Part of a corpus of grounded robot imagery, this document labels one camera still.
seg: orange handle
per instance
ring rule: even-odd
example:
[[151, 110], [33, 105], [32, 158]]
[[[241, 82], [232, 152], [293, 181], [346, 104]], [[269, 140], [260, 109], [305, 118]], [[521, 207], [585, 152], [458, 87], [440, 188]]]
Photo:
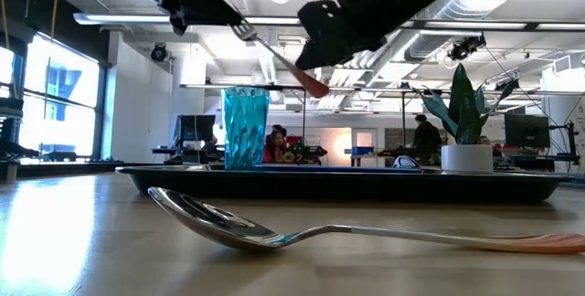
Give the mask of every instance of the orange handle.
[[329, 87], [323, 84], [323, 82], [309, 76], [304, 71], [293, 67], [291, 73], [296, 77], [297, 80], [303, 85], [303, 87], [311, 94], [311, 96], [321, 99], [323, 96], [329, 93]]
[[470, 238], [482, 244], [480, 248], [536, 253], [578, 254], [585, 252], [585, 236], [578, 234], [555, 234], [526, 238]]

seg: blue glass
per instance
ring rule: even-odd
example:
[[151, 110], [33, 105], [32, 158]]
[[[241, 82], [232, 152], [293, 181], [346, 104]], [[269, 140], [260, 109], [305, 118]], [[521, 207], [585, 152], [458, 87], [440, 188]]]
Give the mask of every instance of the blue glass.
[[223, 90], [226, 170], [262, 164], [269, 92], [252, 87]]

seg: potted plant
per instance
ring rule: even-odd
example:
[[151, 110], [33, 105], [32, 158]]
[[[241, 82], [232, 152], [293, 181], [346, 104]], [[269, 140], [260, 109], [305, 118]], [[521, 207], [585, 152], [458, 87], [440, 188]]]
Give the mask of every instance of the potted plant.
[[451, 100], [449, 108], [441, 95], [429, 90], [430, 96], [422, 90], [415, 90], [422, 97], [425, 107], [434, 116], [442, 120], [442, 126], [455, 138], [457, 145], [445, 145], [441, 148], [441, 168], [458, 172], [493, 172], [492, 147], [478, 144], [490, 114], [497, 108], [501, 100], [508, 97], [514, 90], [514, 82], [502, 91], [497, 102], [489, 108], [485, 107], [483, 84], [476, 90], [463, 64], [460, 64], [453, 75]]

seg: snake plant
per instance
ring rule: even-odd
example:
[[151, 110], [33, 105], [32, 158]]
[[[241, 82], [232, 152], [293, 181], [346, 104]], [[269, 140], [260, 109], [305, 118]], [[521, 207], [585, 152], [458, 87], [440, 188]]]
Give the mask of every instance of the snake plant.
[[441, 95], [429, 90], [431, 96], [426, 96], [422, 90], [416, 90], [422, 97], [424, 106], [434, 116], [442, 120], [442, 126], [451, 134], [457, 144], [477, 144], [490, 114], [497, 108], [501, 100], [508, 97], [515, 88], [515, 83], [509, 83], [497, 102], [486, 112], [483, 84], [473, 90], [473, 86], [463, 64], [460, 64], [453, 75], [451, 100], [449, 108], [443, 102]]

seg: tray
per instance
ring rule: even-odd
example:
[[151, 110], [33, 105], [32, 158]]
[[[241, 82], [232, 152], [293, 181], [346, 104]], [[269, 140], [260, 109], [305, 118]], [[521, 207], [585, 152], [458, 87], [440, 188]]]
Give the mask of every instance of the tray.
[[198, 198], [274, 198], [415, 202], [539, 203], [569, 177], [453, 174], [432, 169], [261, 166], [255, 171], [207, 165], [119, 167], [136, 189], [160, 186]]

